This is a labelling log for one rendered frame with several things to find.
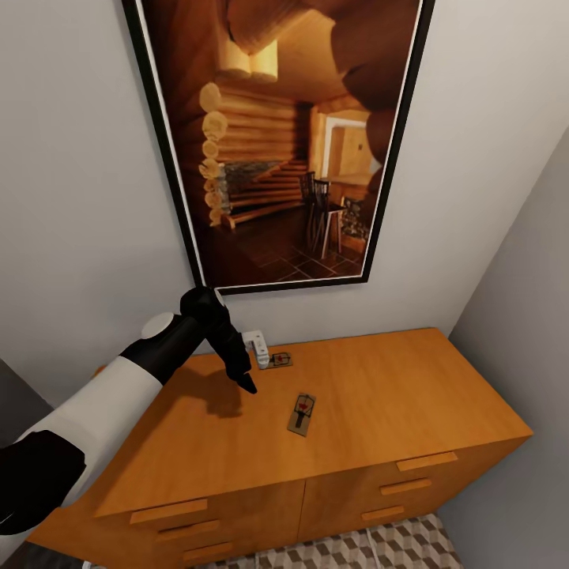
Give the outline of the mousetrap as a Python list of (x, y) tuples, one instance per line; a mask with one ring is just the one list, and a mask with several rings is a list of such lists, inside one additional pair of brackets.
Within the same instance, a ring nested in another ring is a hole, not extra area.
[(316, 397), (307, 393), (299, 393), (287, 429), (306, 437)]
[(269, 364), (266, 369), (293, 366), (292, 354), (287, 353), (276, 353), (269, 355)]

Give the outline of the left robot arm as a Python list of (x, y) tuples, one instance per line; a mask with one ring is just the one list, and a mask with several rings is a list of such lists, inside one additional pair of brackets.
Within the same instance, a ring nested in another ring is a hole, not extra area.
[(207, 339), (226, 375), (256, 394), (251, 348), (269, 364), (262, 331), (238, 333), (215, 287), (180, 297), (181, 315), (164, 312), (141, 328), (101, 373), (0, 450), (0, 567), (56, 508), (76, 503), (108, 467), (175, 370)]

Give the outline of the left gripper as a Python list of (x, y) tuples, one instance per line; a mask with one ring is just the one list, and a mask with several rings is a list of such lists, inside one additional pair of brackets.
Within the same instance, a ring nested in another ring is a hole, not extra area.
[(242, 333), (238, 333), (235, 328), (234, 334), (228, 341), (222, 345), (211, 346), (224, 361), (226, 375), (232, 381), (237, 381), (240, 387), (252, 394), (256, 394), (258, 389), (256, 389), (254, 382), (251, 380), (250, 373), (248, 373), (251, 369), (251, 362), (245, 343), (243, 343)]

